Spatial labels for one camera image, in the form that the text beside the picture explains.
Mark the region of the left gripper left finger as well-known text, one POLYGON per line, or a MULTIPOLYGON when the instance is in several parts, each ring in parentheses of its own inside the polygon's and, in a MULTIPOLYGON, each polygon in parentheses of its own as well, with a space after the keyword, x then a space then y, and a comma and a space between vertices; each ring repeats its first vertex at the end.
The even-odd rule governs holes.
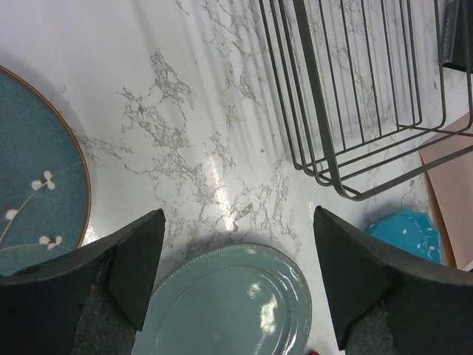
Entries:
POLYGON ((1 278, 2 354, 130 354, 163 247, 162 209, 1 278))

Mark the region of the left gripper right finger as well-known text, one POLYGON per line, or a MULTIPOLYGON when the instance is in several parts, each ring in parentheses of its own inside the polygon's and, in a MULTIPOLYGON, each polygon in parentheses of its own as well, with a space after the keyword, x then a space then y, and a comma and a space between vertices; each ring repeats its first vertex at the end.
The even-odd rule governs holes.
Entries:
POLYGON ((397 354, 472 353, 472 273, 416 257, 321 206, 313 230, 339 350, 365 323, 397 354))

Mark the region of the grey-green round plate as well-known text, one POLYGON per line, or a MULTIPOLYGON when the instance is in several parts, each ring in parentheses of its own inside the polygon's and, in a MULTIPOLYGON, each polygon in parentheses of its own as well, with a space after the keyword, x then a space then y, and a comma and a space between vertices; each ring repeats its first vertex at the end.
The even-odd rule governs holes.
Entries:
POLYGON ((133 354, 303 354, 312 302, 300 268, 255 243, 201 254, 153 293, 133 354))

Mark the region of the wire dish rack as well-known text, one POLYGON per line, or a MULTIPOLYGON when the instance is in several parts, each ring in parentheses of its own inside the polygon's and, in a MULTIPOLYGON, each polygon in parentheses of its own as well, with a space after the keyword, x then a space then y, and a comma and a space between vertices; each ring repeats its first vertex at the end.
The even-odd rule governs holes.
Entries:
POLYGON ((363 201, 472 152, 420 156, 434 135, 472 128, 469 53, 467 72, 441 63, 446 2, 259 3, 297 170, 363 201))

